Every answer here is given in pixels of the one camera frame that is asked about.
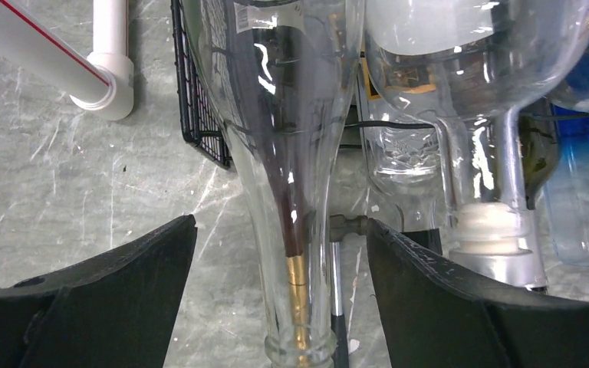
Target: white pipe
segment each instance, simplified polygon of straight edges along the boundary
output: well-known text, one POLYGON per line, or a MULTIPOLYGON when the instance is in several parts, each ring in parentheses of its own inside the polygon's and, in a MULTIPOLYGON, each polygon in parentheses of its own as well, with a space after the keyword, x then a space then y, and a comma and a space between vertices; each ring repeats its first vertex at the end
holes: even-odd
POLYGON ((88 103, 109 93, 107 75, 39 24, 16 2, 0 0, 0 55, 88 103))
POLYGON ((127 0, 94 0, 94 52, 86 60, 17 2, 0 0, 0 55, 105 120, 120 120, 132 111, 127 0))

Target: barcode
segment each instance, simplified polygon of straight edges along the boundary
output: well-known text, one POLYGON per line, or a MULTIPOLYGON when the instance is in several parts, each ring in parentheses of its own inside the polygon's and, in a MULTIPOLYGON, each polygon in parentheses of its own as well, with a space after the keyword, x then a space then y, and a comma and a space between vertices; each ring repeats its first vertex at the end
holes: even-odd
POLYGON ((240 33, 251 29, 249 27, 249 7, 246 5, 235 5, 235 29, 240 33))

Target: black metal basket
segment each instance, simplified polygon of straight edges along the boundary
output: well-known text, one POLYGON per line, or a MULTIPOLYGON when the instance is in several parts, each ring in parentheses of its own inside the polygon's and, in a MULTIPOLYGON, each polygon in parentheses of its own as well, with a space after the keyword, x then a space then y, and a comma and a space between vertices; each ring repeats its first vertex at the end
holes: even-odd
POLYGON ((171 0, 170 9, 173 13, 173 41, 182 136, 189 145, 222 168, 228 169, 232 157, 218 125, 219 117, 206 99, 204 86, 197 76, 186 37, 182 0, 171 0))

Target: wire basket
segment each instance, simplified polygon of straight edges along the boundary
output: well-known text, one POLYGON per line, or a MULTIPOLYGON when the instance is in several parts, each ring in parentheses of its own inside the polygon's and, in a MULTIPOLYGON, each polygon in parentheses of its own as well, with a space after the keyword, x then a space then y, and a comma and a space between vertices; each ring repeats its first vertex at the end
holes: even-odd
POLYGON ((232 157, 218 125, 220 118, 206 99, 204 86, 197 76, 195 61, 186 37, 182 0, 171 0, 170 10, 173 13, 173 41, 182 137, 204 156, 228 169, 232 157))

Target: gray floor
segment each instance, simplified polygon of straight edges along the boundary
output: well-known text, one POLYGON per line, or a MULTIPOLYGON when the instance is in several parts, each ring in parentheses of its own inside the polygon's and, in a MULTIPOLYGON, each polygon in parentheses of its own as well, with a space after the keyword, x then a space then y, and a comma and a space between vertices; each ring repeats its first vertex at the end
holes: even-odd
MULTIPOLYGON (((22 1, 79 52, 90 51, 91 0, 22 1)), ((166 366, 264 366, 264 309, 240 182, 182 141, 169 1, 130 3, 137 108, 124 121, 83 113, 62 92, 0 58, 0 286, 192 213, 196 260, 166 366)), ((331 213, 392 221, 387 202, 367 188, 360 153, 340 155, 331 213)), ((585 297, 578 270, 546 252, 553 291, 585 297)), ((364 238, 347 237, 342 263, 352 366, 387 367, 364 238)))

